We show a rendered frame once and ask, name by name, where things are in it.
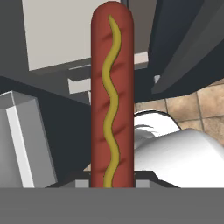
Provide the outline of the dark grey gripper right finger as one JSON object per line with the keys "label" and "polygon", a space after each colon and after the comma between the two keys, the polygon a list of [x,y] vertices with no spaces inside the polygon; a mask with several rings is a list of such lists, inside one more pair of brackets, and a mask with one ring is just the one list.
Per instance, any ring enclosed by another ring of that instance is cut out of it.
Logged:
{"label": "dark grey gripper right finger", "polygon": [[158,178],[154,171],[135,171],[135,188],[177,188]]}

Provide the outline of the pale grey cupboard panel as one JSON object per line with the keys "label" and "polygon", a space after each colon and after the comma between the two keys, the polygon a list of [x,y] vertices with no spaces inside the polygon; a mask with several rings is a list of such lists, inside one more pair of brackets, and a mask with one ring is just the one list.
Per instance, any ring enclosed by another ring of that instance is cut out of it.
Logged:
{"label": "pale grey cupboard panel", "polygon": [[89,66],[94,10],[121,1],[22,0],[29,69]]}

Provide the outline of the red hot dog with mustard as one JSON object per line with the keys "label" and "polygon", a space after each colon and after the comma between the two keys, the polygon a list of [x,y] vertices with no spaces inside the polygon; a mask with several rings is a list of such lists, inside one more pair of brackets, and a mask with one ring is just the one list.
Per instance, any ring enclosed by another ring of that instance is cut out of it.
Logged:
{"label": "red hot dog with mustard", "polygon": [[134,22],[123,4],[109,1],[93,13],[91,22],[91,186],[102,187],[110,162],[109,146],[103,136],[103,120],[109,109],[109,96],[102,84],[102,65],[112,46],[109,18],[118,24],[122,34],[121,50],[110,77],[119,95],[119,108],[113,133],[120,150],[119,166],[113,178],[114,187],[134,185]]}

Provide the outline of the white rounded object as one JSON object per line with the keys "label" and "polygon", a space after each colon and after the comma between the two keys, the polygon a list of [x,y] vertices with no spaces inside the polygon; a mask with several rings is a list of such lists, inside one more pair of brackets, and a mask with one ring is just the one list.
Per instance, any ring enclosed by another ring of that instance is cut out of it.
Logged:
{"label": "white rounded object", "polygon": [[165,112],[134,114],[134,167],[180,188],[224,188],[224,146]]}

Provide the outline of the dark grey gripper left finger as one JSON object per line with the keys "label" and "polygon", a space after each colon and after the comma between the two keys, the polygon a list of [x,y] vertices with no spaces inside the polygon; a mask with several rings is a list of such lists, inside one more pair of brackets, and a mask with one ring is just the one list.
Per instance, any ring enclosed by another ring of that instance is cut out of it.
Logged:
{"label": "dark grey gripper left finger", "polygon": [[49,188],[89,188],[91,182],[90,171],[75,171],[64,180],[49,185]]}

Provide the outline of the light grey box-shaped fitting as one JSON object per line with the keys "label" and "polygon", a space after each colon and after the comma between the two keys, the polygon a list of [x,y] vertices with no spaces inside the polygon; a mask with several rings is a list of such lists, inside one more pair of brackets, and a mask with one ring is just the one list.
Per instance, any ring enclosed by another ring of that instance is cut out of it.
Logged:
{"label": "light grey box-shaped fitting", "polygon": [[45,188],[57,182],[35,97],[0,94],[0,188]]}

